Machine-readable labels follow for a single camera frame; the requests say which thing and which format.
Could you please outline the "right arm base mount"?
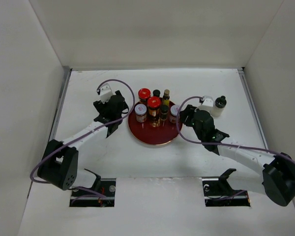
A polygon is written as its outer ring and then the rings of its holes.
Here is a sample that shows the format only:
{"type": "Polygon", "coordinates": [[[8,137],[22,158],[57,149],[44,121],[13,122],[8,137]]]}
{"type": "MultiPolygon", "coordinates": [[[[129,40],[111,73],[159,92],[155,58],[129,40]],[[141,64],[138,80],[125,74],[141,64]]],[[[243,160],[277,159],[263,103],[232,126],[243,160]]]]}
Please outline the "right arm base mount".
{"type": "Polygon", "coordinates": [[[250,207],[248,192],[232,189],[227,181],[235,171],[230,168],[220,176],[202,178],[206,207],[250,207]]]}

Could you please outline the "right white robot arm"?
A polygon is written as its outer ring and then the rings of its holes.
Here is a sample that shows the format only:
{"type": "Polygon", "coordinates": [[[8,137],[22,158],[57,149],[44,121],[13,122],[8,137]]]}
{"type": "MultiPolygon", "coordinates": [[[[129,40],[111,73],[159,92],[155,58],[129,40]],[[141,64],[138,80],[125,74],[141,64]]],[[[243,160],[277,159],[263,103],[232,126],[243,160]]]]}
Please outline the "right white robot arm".
{"type": "Polygon", "coordinates": [[[187,105],[179,109],[177,117],[185,126],[193,128],[198,144],[216,155],[232,159],[259,175],[254,184],[256,192],[266,195],[279,206],[285,207],[295,197],[295,161],[283,152],[246,147],[218,130],[206,110],[187,105]]]}

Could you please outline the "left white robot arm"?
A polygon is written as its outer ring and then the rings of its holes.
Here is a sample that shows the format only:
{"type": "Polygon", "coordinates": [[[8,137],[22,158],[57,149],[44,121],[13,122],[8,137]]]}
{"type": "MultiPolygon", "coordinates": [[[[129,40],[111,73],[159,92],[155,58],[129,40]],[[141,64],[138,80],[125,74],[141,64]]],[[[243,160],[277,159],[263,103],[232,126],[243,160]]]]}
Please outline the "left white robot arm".
{"type": "Polygon", "coordinates": [[[70,138],[48,142],[42,161],[37,170],[39,178],[61,190],[68,190],[73,186],[83,186],[85,192],[95,196],[100,192],[97,176],[91,172],[78,170],[82,148],[104,140],[112,135],[122,123],[122,115],[129,107],[119,90],[111,94],[106,102],[100,100],[93,103],[99,115],[94,121],[70,138]]]}

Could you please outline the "white lid jar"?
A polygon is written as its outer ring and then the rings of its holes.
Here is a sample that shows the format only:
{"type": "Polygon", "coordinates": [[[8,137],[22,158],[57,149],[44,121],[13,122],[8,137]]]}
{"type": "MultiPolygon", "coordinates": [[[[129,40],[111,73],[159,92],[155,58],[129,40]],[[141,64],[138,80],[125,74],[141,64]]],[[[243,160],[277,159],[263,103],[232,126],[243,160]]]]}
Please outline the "white lid jar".
{"type": "Polygon", "coordinates": [[[178,116],[178,110],[179,110],[179,105],[172,105],[170,107],[170,115],[169,115],[169,121],[171,123],[176,123],[179,122],[178,116]]]}
{"type": "Polygon", "coordinates": [[[135,106],[136,121],[143,123],[147,119],[147,107],[144,104],[138,104],[135,106]]]}

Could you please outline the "yellow label oil bottle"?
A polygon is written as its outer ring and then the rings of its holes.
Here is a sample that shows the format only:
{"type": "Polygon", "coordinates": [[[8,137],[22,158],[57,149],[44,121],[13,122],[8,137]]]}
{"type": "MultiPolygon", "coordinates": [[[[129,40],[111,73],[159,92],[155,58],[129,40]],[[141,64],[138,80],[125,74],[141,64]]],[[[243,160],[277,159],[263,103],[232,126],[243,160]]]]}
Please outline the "yellow label oil bottle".
{"type": "Polygon", "coordinates": [[[162,97],[162,104],[169,107],[170,105],[170,91],[168,89],[164,90],[164,94],[162,97]]]}

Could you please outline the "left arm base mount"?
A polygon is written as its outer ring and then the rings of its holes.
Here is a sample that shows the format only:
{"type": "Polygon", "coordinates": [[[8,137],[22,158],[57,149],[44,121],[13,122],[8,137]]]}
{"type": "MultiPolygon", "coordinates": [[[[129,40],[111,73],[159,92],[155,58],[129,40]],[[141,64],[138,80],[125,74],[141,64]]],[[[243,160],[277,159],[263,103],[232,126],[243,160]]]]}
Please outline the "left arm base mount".
{"type": "Polygon", "coordinates": [[[101,178],[95,172],[78,171],[77,181],[70,188],[70,207],[114,207],[116,179],[101,178]]]}

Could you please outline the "black cap spice bottle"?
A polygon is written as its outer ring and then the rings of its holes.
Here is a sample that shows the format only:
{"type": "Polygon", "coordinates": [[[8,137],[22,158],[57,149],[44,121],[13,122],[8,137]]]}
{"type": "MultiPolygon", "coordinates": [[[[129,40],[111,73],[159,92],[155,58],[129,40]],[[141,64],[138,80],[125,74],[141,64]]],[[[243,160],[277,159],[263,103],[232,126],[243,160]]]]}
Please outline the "black cap spice bottle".
{"type": "Polygon", "coordinates": [[[152,92],[153,96],[155,97],[160,97],[160,90],[158,89],[155,89],[153,92],[152,92]]]}

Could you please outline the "red cap sauce bottle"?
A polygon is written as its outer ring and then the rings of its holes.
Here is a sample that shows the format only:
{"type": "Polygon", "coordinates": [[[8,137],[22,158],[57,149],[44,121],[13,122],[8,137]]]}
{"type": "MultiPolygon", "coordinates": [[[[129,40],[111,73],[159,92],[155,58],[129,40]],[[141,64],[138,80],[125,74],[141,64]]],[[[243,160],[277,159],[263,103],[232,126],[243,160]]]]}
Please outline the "red cap sauce bottle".
{"type": "Polygon", "coordinates": [[[141,104],[147,105],[148,99],[151,97],[151,91],[148,88],[142,88],[138,91],[138,98],[141,104]]]}
{"type": "Polygon", "coordinates": [[[160,113],[161,101],[159,97],[153,96],[147,100],[148,117],[150,124],[153,127],[159,125],[159,113],[160,113]]]}

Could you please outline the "small dark spice bottle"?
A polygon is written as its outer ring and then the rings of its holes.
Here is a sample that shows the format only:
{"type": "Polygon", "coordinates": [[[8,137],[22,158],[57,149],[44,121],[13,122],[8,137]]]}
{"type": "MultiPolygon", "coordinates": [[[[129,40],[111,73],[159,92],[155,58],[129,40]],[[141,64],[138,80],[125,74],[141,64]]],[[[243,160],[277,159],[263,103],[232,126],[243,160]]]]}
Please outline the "small dark spice bottle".
{"type": "Polygon", "coordinates": [[[160,106],[160,120],[166,121],[168,116],[169,106],[163,104],[160,106]]]}

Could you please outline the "black cap white bottle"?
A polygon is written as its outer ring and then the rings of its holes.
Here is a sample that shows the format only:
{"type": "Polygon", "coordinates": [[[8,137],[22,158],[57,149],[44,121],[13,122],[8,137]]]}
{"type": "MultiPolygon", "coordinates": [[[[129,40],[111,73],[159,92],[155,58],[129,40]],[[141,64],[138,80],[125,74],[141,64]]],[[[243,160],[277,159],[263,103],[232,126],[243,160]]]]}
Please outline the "black cap white bottle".
{"type": "Polygon", "coordinates": [[[219,117],[221,116],[222,112],[224,111],[225,107],[227,104],[227,100],[225,96],[220,96],[218,98],[216,98],[213,107],[210,111],[211,115],[213,117],[219,117]]]}

